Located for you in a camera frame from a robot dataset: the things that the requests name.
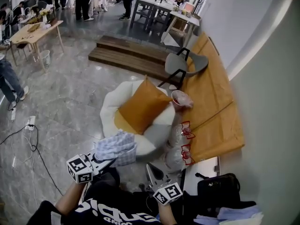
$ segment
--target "power strip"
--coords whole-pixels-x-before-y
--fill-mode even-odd
[[[29,131],[33,131],[33,128],[34,127],[29,127],[28,125],[31,124],[31,125],[34,125],[36,122],[36,116],[30,116],[29,119],[27,120],[26,122],[26,127],[25,129],[28,129]]]

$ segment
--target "gray chair seat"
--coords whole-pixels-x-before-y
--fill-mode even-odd
[[[199,73],[201,70],[207,67],[208,58],[206,56],[197,55],[193,52],[189,52],[188,56],[193,60],[195,65],[194,72],[188,72],[187,62],[183,57],[178,56],[174,53],[170,53],[165,60],[165,71],[168,74],[174,74],[178,69],[186,71],[186,77],[192,77]],[[182,77],[182,73],[175,75],[176,77]]]

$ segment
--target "human arm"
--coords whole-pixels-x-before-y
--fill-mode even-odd
[[[169,204],[162,205],[158,202],[159,219],[163,225],[175,225],[177,224],[171,206]]]
[[[0,45],[0,51],[6,50],[6,49],[7,49],[7,47],[6,47],[6,46],[4,46],[4,45]]]
[[[77,184],[75,182],[69,187],[67,192],[60,198],[55,205],[56,209],[63,215],[67,215],[70,211],[78,206],[80,197],[83,193],[85,183]]]

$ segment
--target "blue checkered cloth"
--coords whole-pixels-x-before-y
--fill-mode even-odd
[[[96,160],[117,160],[111,167],[124,166],[135,162],[136,157],[135,136],[121,129],[115,136],[106,137],[96,145]]]

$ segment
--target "wooden platform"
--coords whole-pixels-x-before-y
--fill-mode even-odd
[[[97,47],[89,54],[89,60],[105,63],[129,71],[148,75],[164,81],[169,77],[165,72],[168,53],[135,42],[103,36]],[[171,84],[178,85],[175,78]]]

